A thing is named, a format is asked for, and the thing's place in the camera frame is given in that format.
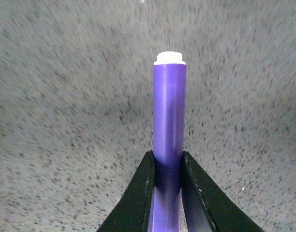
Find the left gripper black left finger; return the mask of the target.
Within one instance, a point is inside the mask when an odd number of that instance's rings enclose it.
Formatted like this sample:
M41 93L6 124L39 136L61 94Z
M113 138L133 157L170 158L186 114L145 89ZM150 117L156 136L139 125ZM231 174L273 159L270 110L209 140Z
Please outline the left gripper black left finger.
M147 232L154 190L155 161L145 153L120 201L97 231Z

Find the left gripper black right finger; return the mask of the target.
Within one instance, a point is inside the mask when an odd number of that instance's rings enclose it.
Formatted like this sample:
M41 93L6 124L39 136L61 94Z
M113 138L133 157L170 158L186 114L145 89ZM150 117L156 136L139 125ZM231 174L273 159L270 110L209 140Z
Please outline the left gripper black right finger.
M187 151L181 163L182 203L189 232L262 232Z

